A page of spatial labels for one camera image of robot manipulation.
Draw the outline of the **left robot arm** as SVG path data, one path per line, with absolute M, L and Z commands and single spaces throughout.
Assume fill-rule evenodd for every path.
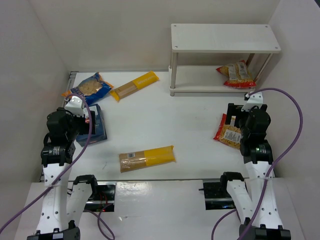
M 94 175 L 76 177 L 71 193 L 69 176 L 78 135 L 94 130 L 95 113 L 87 108 L 77 114 L 59 107 L 47 116 L 48 133 L 40 153 L 44 186 L 41 215 L 29 240 L 78 240 L 81 237 L 79 222 L 88 198 L 96 192 Z

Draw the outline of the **red fusilli pasta bag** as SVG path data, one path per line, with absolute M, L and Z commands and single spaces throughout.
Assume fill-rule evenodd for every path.
M 213 140 L 225 144 L 226 146 L 240 150 L 241 130 L 235 126 L 236 118 L 231 117 L 230 124 L 226 124 L 227 115 L 222 114 L 218 130 Z

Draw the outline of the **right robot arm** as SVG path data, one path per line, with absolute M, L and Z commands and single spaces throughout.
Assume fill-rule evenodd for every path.
M 279 216 L 273 183 L 272 148 L 266 140 L 266 131 L 271 123 L 267 105 L 244 109 L 242 105 L 229 103 L 225 122 L 232 117 L 240 129 L 240 153 L 248 172 L 245 181 L 239 172 L 224 172 L 220 177 L 221 187 L 235 205 L 240 220 L 241 240 L 290 240 L 291 232 L 284 228 Z

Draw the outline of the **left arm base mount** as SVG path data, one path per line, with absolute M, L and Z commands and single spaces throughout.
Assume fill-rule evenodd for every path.
M 113 212 L 115 209 L 116 185 L 79 181 L 67 187 L 67 213 L 80 210 Z

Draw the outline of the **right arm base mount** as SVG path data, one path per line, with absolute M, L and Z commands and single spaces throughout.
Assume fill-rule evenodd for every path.
M 232 210 L 235 209 L 231 196 L 222 190 L 219 181 L 203 181 L 198 189 L 204 195 L 205 209 L 209 210 Z

